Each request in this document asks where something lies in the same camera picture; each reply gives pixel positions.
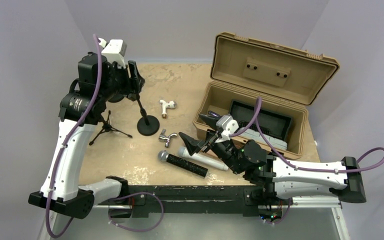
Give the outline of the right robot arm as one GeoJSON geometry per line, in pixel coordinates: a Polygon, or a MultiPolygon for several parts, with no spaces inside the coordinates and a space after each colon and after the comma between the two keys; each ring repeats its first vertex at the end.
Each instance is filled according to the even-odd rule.
{"type": "Polygon", "coordinates": [[[239,124],[229,114],[199,116],[209,125],[205,139],[198,140],[180,132],[179,136],[190,155],[212,151],[234,174],[251,184],[261,186],[260,196],[268,204],[300,196],[336,196],[346,203],[367,201],[359,165],[354,157],[322,164],[283,160],[248,140],[236,147],[230,135],[239,124]]]}

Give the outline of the black tripod microphone stand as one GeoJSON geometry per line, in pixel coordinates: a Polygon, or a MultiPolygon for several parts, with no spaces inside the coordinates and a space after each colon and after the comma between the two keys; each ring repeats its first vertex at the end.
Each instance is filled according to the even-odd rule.
{"type": "Polygon", "coordinates": [[[104,119],[102,115],[100,116],[99,122],[102,122],[102,127],[101,127],[101,130],[97,133],[97,135],[89,142],[90,146],[95,143],[95,140],[100,135],[102,135],[104,133],[109,133],[109,132],[121,133],[123,135],[126,135],[128,138],[131,138],[131,139],[133,138],[133,136],[131,134],[123,132],[123,131],[121,131],[121,130],[119,130],[119,129],[117,129],[111,125],[111,119],[110,119],[111,114],[112,114],[112,111],[109,110],[107,113],[106,119],[104,119]]]}

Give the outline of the white silver microphone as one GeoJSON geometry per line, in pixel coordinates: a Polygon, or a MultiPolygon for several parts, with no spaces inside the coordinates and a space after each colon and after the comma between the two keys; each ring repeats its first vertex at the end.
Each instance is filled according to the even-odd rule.
{"type": "Polygon", "coordinates": [[[193,155],[190,155],[187,148],[184,146],[179,147],[177,153],[182,158],[197,161],[199,163],[208,165],[208,166],[216,168],[218,170],[227,171],[229,169],[229,167],[225,163],[223,163],[219,160],[213,159],[211,157],[208,157],[204,154],[194,153],[193,155]]]}

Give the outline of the black speckled microphone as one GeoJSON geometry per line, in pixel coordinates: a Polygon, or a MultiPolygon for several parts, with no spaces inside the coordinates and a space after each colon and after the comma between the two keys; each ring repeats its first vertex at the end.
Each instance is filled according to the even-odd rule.
{"type": "Polygon", "coordinates": [[[203,178],[205,178],[208,174],[208,169],[206,167],[200,166],[184,158],[170,154],[166,150],[161,150],[157,154],[157,158],[162,162],[167,162],[203,178]]]}

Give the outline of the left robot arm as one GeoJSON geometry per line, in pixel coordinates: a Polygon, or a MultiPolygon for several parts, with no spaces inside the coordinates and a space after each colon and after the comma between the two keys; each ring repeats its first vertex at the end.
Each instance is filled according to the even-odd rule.
{"type": "Polygon", "coordinates": [[[90,137],[104,122],[106,103],[135,101],[145,84],[137,64],[126,65],[89,52],[77,65],[78,77],[60,102],[58,140],[51,167],[41,189],[32,192],[28,203],[56,213],[84,219],[94,205],[111,199],[126,203],[129,191],[124,180],[109,176],[103,181],[80,186],[79,176],[90,137]]]}

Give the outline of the white plastic faucet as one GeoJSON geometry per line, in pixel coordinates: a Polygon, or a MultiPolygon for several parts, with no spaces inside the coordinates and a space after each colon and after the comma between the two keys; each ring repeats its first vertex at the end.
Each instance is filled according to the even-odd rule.
{"type": "Polygon", "coordinates": [[[159,100],[159,103],[161,104],[161,116],[163,119],[167,119],[167,109],[175,109],[177,107],[177,103],[174,100],[171,101],[165,101],[163,99],[159,100]]]}

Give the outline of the black round-base stand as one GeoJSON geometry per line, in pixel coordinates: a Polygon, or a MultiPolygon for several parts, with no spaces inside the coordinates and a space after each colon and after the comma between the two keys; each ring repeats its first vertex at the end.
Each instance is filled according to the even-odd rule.
{"type": "Polygon", "coordinates": [[[113,95],[107,101],[110,103],[118,103],[118,102],[122,101],[124,98],[125,98],[124,94],[118,93],[118,94],[113,95]]]}
{"type": "Polygon", "coordinates": [[[152,136],[159,130],[160,122],[155,116],[147,114],[141,103],[140,94],[136,94],[136,87],[131,86],[131,88],[133,90],[132,99],[138,103],[139,111],[141,114],[141,118],[138,120],[136,125],[137,130],[143,136],[152,136]]]}

